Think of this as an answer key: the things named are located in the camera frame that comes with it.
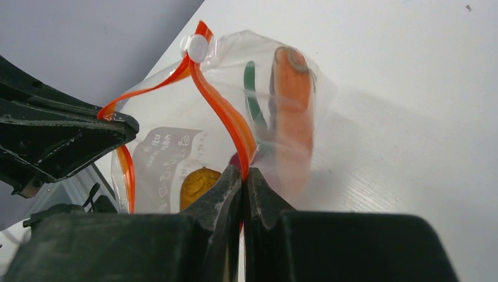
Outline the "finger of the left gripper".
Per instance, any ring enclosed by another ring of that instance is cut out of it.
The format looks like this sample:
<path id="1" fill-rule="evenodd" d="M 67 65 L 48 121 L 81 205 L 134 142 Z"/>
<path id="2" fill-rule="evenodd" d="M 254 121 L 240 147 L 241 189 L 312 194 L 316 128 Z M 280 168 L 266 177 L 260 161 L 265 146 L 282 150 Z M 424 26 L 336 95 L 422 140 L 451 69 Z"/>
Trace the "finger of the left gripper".
<path id="1" fill-rule="evenodd" d="M 134 140 L 138 122 L 54 89 L 1 59 L 1 181 L 31 198 Z"/>

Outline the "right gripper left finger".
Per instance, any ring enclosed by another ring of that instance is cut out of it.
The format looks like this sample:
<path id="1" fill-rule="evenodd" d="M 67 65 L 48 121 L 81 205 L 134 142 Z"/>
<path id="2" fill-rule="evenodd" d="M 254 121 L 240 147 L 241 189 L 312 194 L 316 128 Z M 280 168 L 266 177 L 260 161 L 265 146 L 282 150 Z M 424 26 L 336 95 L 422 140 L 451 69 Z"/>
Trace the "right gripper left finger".
<path id="1" fill-rule="evenodd" d="M 58 214 L 16 252 L 5 281 L 236 281 L 241 176 L 177 214 Z"/>

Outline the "toy hot dog bun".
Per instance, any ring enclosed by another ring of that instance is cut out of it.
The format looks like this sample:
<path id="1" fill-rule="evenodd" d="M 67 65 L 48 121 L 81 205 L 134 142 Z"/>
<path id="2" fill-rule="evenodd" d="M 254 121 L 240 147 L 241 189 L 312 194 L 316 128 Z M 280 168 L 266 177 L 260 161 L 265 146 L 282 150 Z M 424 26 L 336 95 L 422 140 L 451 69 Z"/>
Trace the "toy hot dog bun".
<path id="1" fill-rule="evenodd" d="M 309 178 L 314 148 L 314 73 L 303 54 L 290 46 L 275 50 L 275 156 L 281 195 L 295 200 Z"/>

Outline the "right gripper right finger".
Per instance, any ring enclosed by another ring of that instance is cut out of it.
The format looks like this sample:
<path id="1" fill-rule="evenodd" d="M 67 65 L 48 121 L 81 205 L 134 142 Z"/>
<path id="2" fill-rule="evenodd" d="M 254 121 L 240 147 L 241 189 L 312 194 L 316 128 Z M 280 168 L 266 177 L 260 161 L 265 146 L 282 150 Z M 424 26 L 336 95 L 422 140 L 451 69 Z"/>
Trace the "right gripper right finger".
<path id="1" fill-rule="evenodd" d="M 457 281 L 434 229 L 408 214 L 298 211 L 252 168 L 244 182 L 247 281 Z"/>

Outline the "orange toy pumpkin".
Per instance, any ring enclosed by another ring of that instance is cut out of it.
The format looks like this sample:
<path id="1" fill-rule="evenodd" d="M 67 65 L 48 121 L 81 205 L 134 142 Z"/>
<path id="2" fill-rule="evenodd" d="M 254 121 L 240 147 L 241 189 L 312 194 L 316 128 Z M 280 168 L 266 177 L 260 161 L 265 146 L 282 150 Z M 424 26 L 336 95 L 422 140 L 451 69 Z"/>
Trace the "orange toy pumpkin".
<path id="1" fill-rule="evenodd" d="M 180 211 L 183 211 L 218 181 L 221 172 L 202 167 L 186 176 L 180 189 Z"/>

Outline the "clear zip top bag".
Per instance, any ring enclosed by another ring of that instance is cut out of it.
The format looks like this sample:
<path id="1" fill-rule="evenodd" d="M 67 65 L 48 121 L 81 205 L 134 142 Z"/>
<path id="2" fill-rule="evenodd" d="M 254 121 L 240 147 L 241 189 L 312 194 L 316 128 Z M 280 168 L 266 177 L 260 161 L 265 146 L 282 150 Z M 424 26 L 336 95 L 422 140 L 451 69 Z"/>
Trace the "clear zip top bag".
<path id="1" fill-rule="evenodd" d="M 233 165 L 242 177 L 256 168 L 282 197 L 272 74 L 274 53 L 281 46 L 289 45 L 252 31 L 215 38 L 199 22 L 196 31 L 181 42 L 179 63 L 143 80 L 98 112 L 100 120 L 115 121 L 121 113 L 139 123 L 135 139 L 112 156 L 118 212 L 179 212 L 182 183 L 202 167 L 222 173 Z M 313 60 L 303 56 L 315 83 L 313 158 L 318 154 L 319 126 L 337 89 Z M 255 91 L 266 132 L 254 128 L 245 105 L 243 76 L 249 61 L 255 64 Z M 316 177 L 312 158 L 305 189 Z M 293 201 L 285 200 L 296 202 L 304 191 Z"/>

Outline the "green toy bean pod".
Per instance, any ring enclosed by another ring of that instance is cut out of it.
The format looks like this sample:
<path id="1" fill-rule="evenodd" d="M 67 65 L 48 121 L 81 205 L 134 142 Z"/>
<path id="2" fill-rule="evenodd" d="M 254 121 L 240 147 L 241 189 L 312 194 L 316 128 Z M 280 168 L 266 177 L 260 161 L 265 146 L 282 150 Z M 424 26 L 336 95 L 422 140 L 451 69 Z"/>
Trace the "green toy bean pod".
<path id="1" fill-rule="evenodd" d="M 245 66 L 243 84 L 244 84 L 245 105 L 247 108 L 247 112 L 249 113 L 253 121 L 254 128 L 260 132 L 266 132 L 268 130 L 268 125 L 263 116 L 260 104 L 256 97 L 255 64 L 253 61 L 247 62 Z"/>

